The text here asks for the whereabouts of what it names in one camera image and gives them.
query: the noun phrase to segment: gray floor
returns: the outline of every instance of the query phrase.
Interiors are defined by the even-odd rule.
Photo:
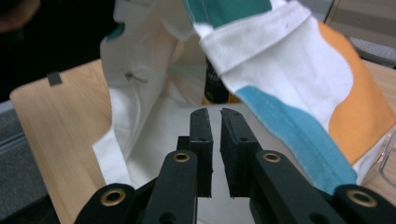
[[[47,195],[12,104],[0,104],[0,221]]]

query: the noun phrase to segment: wooden board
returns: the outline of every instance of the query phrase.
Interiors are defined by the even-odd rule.
[[[396,112],[396,71],[365,63]],[[105,184],[92,144],[110,127],[111,107],[100,61],[61,77],[60,85],[51,87],[44,78],[16,89],[10,98],[61,223],[73,223]]]

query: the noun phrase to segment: canvas bag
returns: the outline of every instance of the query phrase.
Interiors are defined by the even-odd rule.
[[[191,47],[193,41],[184,42],[178,45],[176,65],[169,71],[167,68],[177,42],[188,40],[194,33],[201,37],[201,48],[224,84],[248,109],[244,105],[227,107],[241,110],[251,120],[250,126],[258,127],[253,132],[259,139],[271,139],[264,144],[271,142],[270,146],[284,148],[257,124],[281,139],[313,185],[329,193],[340,184],[356,183],[357,176],[364,176],[380,149],[382,136],[394,123],[394,115],[374,81],[365,75],[364,66],[353,61],[359,57],[347,57],[334,50],[336,46],[329,45],[333,36],[326,39],[323,34],[337,35],[334,31],[318,23],[297,2],[270,1],[268,12],[238,15],[236,20],[224,13],[224,18],[231,18],[224,21],[208,18],[227,12],[229,8],[224,6],[233,6],[234,1],[185,1],[184,4],[187,10],[179,1],[116,3],[115,19],[125,24],[121,26],[124,30],[108,36],[101,46],[113,110],[112,127],[93,146],[107,184],[118,182],[140,187],[158,174],[164,155],[176,148],[177,136],[188,133],[189,114],[201,106],[191,106],[198,104],[199,101],[191,100],[197,94],[181,92],[186,82],[180,80],[190,80],[190,84],[202,81],[204,55],[196,46]],[[211,16],[200,17],[203,12],[210,12]],[[347,53],[351,53],[350,49],[346,44]],[[201,79],[191,79],[189,68],[193,74],[201,71]],[[362,70],[363,76],[356,69]],[[169,77],[167,71],[178,74]],[[353,110],[356,108],[348,104],[339,106],[353,95],[355,86],[358,93],[364,93],[362,109],[367,109],[363,114],[368,115],[363,119],[367,122],[350,118],[356,114]],[[220,107],[208,108],[214,129],[219,116],[216,118],[216,113],[211,111],[219,114]],[[332,134],[334,118],[337,122]],[[352,132],[347,138],[337,138],[337,134],[350,131],[343,124],[350,125],[351,120],[352,125],[363,127],[368,133],[355,136]],[[216,141],[219,130],[212,131]],[[365,141],[367,146],[359,153],[351,150],[354,157],[351,161],[345,154],[349,148],[341,149],[337,146],[339,142],[333,140],[341,139],[343,144],[346,140],[353,145],[363,136],[370,136],[370,141]]]

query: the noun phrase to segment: dark background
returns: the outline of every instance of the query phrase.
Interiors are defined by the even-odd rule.
[[[115,0],[41,0],[24,40],[0,47],[0,103],[17,87],[100,58]]]

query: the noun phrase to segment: black tape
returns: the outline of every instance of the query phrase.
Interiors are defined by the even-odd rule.
[[[62,79],[58,72],[52,72],[47,74],[47,79],[49,80],[50,86],[62,84]]]

